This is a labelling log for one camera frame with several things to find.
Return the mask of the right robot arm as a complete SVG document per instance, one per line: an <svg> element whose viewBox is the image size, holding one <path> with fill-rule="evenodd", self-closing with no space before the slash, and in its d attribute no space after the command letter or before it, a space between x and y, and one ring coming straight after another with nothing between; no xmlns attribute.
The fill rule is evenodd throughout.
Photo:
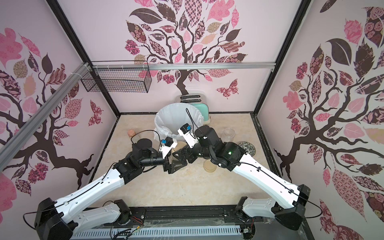
<svg viewBox="0 0 384 240"><path fill-rule="evenodd" d="M177 160L193 163L197 158L240 175L269 195L268 199L248 197L240 201L240 210L250 218L273 218L282 226L297 231L307 218L306 204L310 188L295 185L274 174L258 163L246 150L233 142L223 142L216 131L202 126L195 131L189 124L178 129L187 145L175 152Z"/></svg>

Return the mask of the jar beige lid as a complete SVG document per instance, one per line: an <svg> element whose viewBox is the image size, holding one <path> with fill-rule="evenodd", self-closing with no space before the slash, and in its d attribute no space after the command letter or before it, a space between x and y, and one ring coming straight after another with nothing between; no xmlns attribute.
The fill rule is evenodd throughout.
<svg viewBox="0 0 384 240"><path fill-rule="evenodd" d="M217 165L213 164L210 160L206 160L203 168L207 173L213 173L217 169Z"/></svg>

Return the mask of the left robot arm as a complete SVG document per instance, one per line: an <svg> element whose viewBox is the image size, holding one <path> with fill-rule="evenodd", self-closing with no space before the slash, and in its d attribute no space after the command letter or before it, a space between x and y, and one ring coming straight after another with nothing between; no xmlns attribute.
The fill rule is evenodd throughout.
<svg viewBox="0 0 384 240"><path fill-rule="evenodd" d="M80 232L106 223L123 225L129 222L131 210L123 200L91 210L88 207L141 175L145 167L162 166L168 174L185 167L190 147L172 152L177 145L175 139L167 137L157 151L151 140L140 139L124 159L112 164L98 179L55 201L47 198L40 202L32 228L41 240L69 240Z"/></svg>

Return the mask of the glass jar with rice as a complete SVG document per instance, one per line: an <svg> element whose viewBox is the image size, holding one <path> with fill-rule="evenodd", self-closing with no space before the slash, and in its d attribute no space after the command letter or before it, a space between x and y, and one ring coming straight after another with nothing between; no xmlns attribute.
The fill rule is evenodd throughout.
<svg viewBox="0 0 384 240"><path fill-rule="evenodd" d="M223 130L222 141L232 142L235 138L236 132L232 128L225 128Z"/></svg>

